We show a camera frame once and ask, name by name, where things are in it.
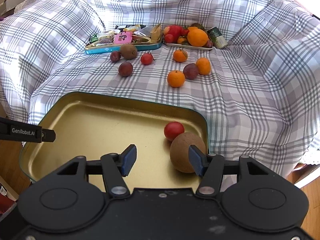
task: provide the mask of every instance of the snack package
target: snack package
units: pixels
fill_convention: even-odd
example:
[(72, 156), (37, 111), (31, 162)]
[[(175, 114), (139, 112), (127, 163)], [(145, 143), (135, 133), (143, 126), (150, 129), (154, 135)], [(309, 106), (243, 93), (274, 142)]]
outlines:
[(139, 36), (144, 36), (144, 37), (151, 37), (151, 31), (154, 27), (149, 25), (139, 31), (135, 31), (134, 34), (139, 35)]
[(161, 24), (159, 23), (157, 26), (155, 26), (150, 33), (151, 33), (151, 41), (159, 40), (161, 36)]
[(96, 42), (96, 41), (98, 41), (98, 38), (97, 38), (97, 34), (95, 33), (94, 35), (92, 35), (92, 36), (90, 37), (90, 39), (89, 39), (89, 44), (90, 44), (90, 43), (94, 43), (94, 42)]
[(139, 30), (140, 30), (140, 29), (143, 29), (143, 28), (145, 28), (145, 27), (146, 27), (145, 25), (142, 25), (142, 24), (116, 25), (115, 30), (120, 30), (121, 32), (123, 32), (123, 31), (124, 31), (124, 29), (126, 29), (126, 28), (130, 28), (130, 27), (133, 27), (133, 26), (136, 26), (136, 25), (140, 25)]
[(125, 44), (131, 43), (132, 41), (132, 32), (124, 32), (115, 35), (114, 44)]
[(111, 30), (111, 31), (109, 31), (107, 33), (109, 33), (109, 34), (119, 34), (120, 32), (121, 32), (120, 30), (115, 29), (115, 30)]
[(125, 32), (134, 32), (134, 31), (137, 31), (137, 30), (140, 30), (140, 29), (141, 29), (140, 24), (137, 24), (137, 25), (132, 26), (132, 27), (124, 28), (123, 30)]
[(111, 33), (97, 33), (98, 42), (96, 46), (104, 46), (113, 44), (113, 34)]

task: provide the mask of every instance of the red cherry tomato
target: red cherry tomato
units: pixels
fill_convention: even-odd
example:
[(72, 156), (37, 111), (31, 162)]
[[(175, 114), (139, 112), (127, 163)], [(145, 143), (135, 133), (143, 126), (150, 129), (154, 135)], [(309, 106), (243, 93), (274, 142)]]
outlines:
[(179, 134), (184, 133), (184, 127), (179, 122), (169, 122), (164, 127), (164, 136), (169, 140), (173, 141)]
[(145, 53), (141, 56), (140, 60), (143, 65), (150, 65), (154, 59), (151, 53)]
[(182, 29), (181, 36), (187, 36), (190, 30), (188, 29)]

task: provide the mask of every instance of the gold tin tray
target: gold tin tray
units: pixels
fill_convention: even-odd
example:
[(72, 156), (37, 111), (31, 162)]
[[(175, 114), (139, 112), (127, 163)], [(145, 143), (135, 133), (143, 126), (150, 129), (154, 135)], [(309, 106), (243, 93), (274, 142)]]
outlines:
[[(143, 188), (185, 188), (199, 185), (194, 173), (181, 173), (170, 162), (170, 142), (164, 137), (168, 122), (181, 122), (185, 131), (199, 135), (208, 149), (205, 118), (198, 112), (169, 105), (98, 94), (72, 92), (58, 100), (40, 126), (53, 129), (53, 143), (26, 143), (20, 167), (38, 181), (78, 155), (99, 160), (104, 154), (121, 153), (137, 146), (137, 161), (124, 180), (130, 191)], [(89, 182), (105, 191), (102, 176)]]

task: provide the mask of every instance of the kiwi fruit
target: kiwi fruit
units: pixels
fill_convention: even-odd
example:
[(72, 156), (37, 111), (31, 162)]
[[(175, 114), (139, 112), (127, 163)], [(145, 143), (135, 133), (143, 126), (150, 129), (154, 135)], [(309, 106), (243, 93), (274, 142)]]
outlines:
[(184, 173), (194, 172), (189, 162), (189, 146), (193, 144), (204, 154), (207, 154), (203, 140), (191, 132), (179, 134), (172, 141), (170, 146), (170, 160), (176, 170)]
[(120, 47), (120, 54), (125, 59), (133, 59), (138, 55), (137, 48), (132, 44), (124, 44)]

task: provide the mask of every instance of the green can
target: green can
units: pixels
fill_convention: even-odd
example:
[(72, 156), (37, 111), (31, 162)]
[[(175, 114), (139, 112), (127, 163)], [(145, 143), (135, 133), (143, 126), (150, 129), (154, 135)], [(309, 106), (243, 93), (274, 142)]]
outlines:
[(228, 46), (226, 39), (222, 36), (218, 27), (212, 27), (208, 30), (208, 36), (210, 36), (214, 46), (217, 49), (223, 49), (224, 47)]

